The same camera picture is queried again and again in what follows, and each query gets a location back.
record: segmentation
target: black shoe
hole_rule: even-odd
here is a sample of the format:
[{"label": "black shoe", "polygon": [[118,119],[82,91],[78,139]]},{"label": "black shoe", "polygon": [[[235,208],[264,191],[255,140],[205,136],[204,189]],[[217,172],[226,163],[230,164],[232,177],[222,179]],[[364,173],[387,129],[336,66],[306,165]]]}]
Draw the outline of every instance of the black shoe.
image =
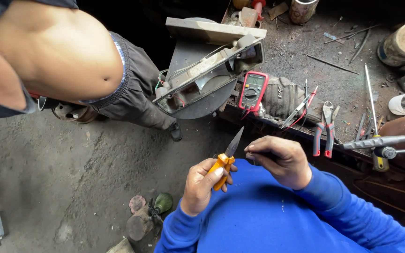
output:
[{"label": "black shoe", "polygon": [[182,131],[180,130],[179,124],[176,122],[168,128],[173,141],[179,142],[182,140]]}]

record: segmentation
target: elastic waistband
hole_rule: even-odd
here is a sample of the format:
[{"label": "elastic waistband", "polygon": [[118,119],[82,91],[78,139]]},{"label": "elastic waistband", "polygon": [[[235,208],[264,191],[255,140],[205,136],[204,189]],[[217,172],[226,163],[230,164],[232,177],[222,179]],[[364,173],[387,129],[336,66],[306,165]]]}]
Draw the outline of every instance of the elastic waistband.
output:
[{"label": "elastic waistband", "polygon": [[116,88],[116,90],[114,92],[112,92],[112,94],[110,94],[108,96],[105,96],[105,97],[100,98],[100,99],[95,99],[95,100],[82,100],[82,101],[79,101],[81,103],[86,103],[86,104],[91,104],[92,106],[96,106],[95,104],[97,104],[98,102],[103,102],[105,99],[108,99],[111,96],[117,94],[117,92],[118,92],[118,90],[120,88],[121,88],[121,90],[126,89],[126,87],[124,89],[122,87],[123,87],[123,84],[124,84],[124,81],[125,81],[125,75],[126,75],[126,61],[125,61],[124,55],[125,55],[125,53],[127,55],[127,49],[123,50],[122,48],[126,47],[124,45],[124,43],[122,43],[122,41],[121,41],[121,45],[120,45],[120,43],[117,41],[117,39],[115,39],[115,37],[122,38],[119,34],[116,34],[114,32],[109,32],[109,34],[110,34],[110,37],[112,38],[113,42],[115,43],[116,49],[118,50],[118,54],[120,55],[120,58],[121,58],[121,62],[123,63],[123,77],[121,78],[120,85]]}]

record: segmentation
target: digital multimeter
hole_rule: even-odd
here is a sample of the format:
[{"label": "digital multimeter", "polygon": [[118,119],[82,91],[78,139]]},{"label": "digital multimeter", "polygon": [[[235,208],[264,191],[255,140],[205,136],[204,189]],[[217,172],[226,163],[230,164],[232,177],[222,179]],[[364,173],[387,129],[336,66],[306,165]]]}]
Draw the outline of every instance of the digital multimeter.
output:
[{"label": "digital multimeter", "polygon": [[245,75],[239,107],[251,112],[259,110],[259,104],[268,84],[268,75],[261,72],[250,71]]}]

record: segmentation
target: green bottle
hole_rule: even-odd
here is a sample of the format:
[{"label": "green bottle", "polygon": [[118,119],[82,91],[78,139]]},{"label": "green bottle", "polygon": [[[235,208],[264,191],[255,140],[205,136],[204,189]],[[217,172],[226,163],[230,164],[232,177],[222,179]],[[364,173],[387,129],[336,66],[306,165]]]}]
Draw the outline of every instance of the green bottle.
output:
[{"label": "green bottle", "polygon": [[168,211],[173,206],[173,197],[169,193],[160,193],[156,198],[154,210],[157,214]]}]

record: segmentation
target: blue sleeve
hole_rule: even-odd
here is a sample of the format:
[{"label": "blue sleeve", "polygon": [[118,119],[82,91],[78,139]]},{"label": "blue sleeve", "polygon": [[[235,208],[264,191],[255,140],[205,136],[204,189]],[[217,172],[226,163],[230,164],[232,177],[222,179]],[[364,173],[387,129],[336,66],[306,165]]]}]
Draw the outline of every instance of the blue sleeve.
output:
[{"label": "blue sleeve", "polygon": [[196,252],[196,243],[201,235],[201,218],[192,217],[180,209],[170,213],[163,221],[160,240],[154,252]]},{"label": "blue sleeve", "polygon": [[312,210],[360,246],[374,253],[405,253],[405,227],[371,203],[351,194],[336,176],[312,169],[310,183],[294,191]]}]

